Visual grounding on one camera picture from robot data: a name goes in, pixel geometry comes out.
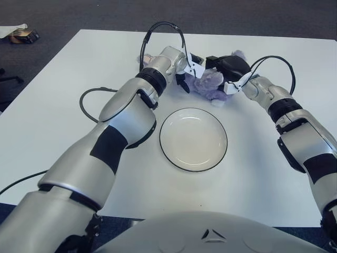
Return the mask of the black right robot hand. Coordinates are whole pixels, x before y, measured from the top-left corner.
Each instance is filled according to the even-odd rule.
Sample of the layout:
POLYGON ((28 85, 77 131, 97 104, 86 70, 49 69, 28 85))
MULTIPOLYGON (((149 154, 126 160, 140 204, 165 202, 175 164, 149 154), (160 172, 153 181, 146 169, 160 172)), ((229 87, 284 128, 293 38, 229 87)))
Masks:
POLYGON ((205 68, 216 68, 218 72, 223 74, 226 80, 234 82, 251 71, 246 61, 236 55, 221 57, 209 56, 206 58, 205 68))

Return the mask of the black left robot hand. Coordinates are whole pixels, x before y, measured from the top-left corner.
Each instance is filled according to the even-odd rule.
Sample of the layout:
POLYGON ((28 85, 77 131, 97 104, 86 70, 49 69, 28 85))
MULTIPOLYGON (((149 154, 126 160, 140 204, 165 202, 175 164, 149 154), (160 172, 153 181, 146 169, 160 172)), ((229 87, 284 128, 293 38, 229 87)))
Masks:
POLYGON ((192 53, 187 54, 186 67, 175 75, 177 85, 186 92, 190 92, 189 83, 200 79, 205 71, 202 65, 204 59, 192 53))

